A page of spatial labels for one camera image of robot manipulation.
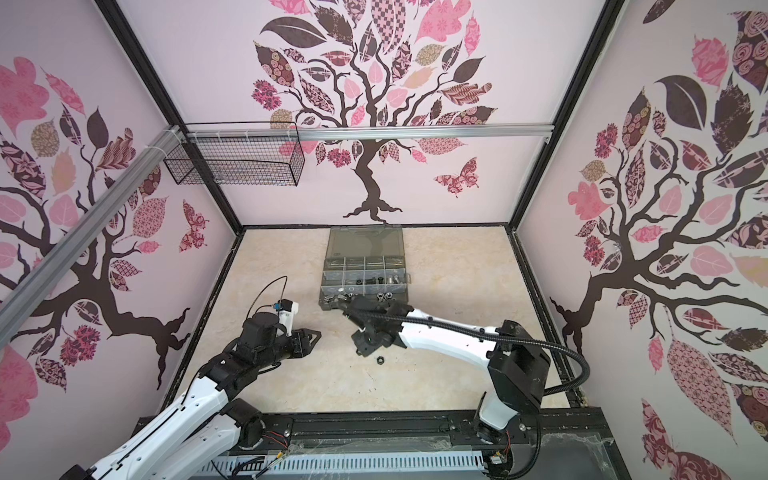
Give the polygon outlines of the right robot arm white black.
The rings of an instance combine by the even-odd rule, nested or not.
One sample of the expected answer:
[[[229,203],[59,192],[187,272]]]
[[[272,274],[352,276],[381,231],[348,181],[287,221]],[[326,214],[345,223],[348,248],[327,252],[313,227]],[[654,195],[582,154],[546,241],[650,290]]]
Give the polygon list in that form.
[[[357,327],[352,339],[360,356],[395,345],[440,353],[483,370],[493,389],[481,397],[476,412],[480,426],[501,431],[517,415],[540,412],[551,358],[520,324],[506,320],[499,327],[472,326],[402,302],[376,303],[364,297],[340,307]]]

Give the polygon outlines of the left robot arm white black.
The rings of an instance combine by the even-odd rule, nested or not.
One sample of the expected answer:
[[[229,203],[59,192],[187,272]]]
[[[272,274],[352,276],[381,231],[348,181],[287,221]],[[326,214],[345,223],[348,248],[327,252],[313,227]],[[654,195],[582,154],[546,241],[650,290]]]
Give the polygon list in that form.
[[[294,329],[290,312],[254,314],[186,391],[137,434],[93,466],[74,465],[61,477],[187,479],[234,447],[258,446],[265,437],[263,414],[240,393],[283,361],[310,355],[321,337],[316,330]]]

